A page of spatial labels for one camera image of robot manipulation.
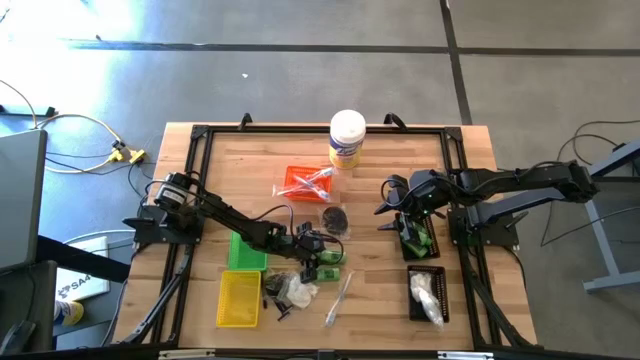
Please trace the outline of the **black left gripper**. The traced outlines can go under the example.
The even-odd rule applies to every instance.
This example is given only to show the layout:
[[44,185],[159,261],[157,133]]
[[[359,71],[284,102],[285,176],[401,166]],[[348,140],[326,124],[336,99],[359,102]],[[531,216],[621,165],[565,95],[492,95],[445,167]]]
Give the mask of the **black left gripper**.
[[283,236],[278,243],[278,255],[299,261],[304,269],[299,273],[302,284],[312,283],[318,275],[331,275],[332,268],[319,266],[323,251],[335,251],[335,244],[324,243],[322,234],[311,224],[301,224],[295,235]]

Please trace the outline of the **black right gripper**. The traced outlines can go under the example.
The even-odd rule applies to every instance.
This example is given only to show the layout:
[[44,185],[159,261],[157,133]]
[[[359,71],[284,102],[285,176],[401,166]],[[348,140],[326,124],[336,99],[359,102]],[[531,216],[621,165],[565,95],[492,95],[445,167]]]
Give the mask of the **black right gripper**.
[[[402,191],[399,222],[381,225],[378,231],[400,231],[404,244],[408,248],[429,248],[433,237],[429,233],[428,222],[431,215],[448,202],[447,185],[441,173],[435,170],[414,172],[408,180],[408,188]],[[388,211],[397,211],[399,205],[382,203],[374,211],[380,215]]]

